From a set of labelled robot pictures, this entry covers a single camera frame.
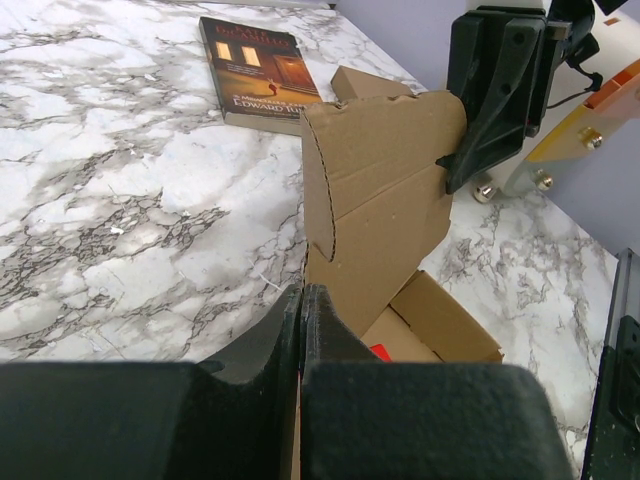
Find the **book cover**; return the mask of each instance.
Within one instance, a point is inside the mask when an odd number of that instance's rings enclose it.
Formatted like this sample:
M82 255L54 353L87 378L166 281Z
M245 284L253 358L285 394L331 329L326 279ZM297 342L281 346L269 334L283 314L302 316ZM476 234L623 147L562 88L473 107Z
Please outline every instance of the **book cover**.
M208 17L200 18L200 29L225 121L297 133L301 107L322 99L295 37ZM278 123L292 124L294 131Z

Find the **red object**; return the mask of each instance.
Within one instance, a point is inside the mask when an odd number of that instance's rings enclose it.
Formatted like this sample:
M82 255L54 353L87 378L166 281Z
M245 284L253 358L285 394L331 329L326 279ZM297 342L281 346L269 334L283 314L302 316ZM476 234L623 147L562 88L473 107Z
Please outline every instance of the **red object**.
M373 347L371 347L371 351L373 353L375 353L376 355L378 355L378 357L383 361L383 362L390 362L391 361L391 357L389 356L389 352L387 352L387 349L384 348L384 345L382 345L381 343L379 343L378 345L374 345Z

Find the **cardboard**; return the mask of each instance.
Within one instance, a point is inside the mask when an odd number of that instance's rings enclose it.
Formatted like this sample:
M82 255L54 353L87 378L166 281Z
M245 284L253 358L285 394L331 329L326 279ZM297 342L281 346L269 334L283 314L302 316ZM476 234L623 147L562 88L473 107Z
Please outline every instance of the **cardboard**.
M445 169L465 128L448 92L316 104L302 123L309 283L364 334L449 228Z
M398 95L411 95L409 87L393 80L376 77L368 73L354 70L349 67L338 67L331 79L331 86L340 101L351 98L368 98L384 95L397 97Z
M411 331L391 307L387 307L362 336L365 345L382 344L394 362L441 362L440 357Z
M344 103L301 117L305 280L327 285L341 319L393 360L501 361L473 317L416 273L449 229L435 162L466 132L462 103L448 92L390 98L407 88L345 67L332 85Z

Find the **black bracket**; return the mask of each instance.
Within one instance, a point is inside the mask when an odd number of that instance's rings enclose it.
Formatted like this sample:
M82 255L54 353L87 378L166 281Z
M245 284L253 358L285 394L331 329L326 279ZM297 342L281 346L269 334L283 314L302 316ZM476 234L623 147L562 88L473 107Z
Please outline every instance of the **black bracket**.
M529 110L546 27L538 10L474 10L453 23L447 89L462 100L468 130L458 151L438 161L449 170L447 193L537 133Z
M554 0L548 15L481 7L453 23L447 89L462 101L468 129L458 151L437 162L449 171L448 194L513 157L525 137L538 134L553 75L563 62L593 83L557 105L599 90L602 77L580 68L599 51L589 33L594 18L591 0Z
M640 431L640 325L629 315L620 319L616 350L614 411Z

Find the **window on book cover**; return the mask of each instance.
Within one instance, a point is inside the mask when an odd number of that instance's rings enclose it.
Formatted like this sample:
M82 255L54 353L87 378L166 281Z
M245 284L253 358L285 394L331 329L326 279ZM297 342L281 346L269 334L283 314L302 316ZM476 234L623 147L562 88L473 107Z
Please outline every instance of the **window on book cover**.
M260 66L260 60L258 59L258 52L253 47L242 47L242 54L244 55L244 62L247 65L254 67Z
M216 50L218 51L218 58L221 58L222 60L233 61L228 43L216 42Z

